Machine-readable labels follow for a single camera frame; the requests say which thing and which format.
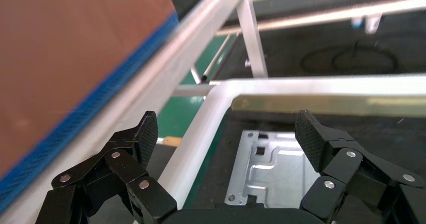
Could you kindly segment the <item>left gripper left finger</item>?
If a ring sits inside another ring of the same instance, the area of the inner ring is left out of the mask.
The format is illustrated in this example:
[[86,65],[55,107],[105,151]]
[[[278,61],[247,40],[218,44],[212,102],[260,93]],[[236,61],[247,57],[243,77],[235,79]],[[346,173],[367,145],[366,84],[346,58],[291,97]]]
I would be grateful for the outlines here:
[[136,222],[163,223],[177,203],[147,171],[157,137],[153,111],[135,127],[114,133],[99,153],[52,180],[36,222],[89,223],[105,201],[119,196]]

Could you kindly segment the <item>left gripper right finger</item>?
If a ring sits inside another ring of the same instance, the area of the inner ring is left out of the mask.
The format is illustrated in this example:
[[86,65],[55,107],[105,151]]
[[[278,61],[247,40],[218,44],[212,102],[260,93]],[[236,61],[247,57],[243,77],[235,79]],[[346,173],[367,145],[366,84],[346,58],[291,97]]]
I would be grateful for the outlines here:
[[425,181],[416,174],[366,151],[343,130],[322,125],[301,110],[295,138],[319,178],[300,208],[322,221],[333,221],[348,195],[355,196],[383,221],[425,221]]

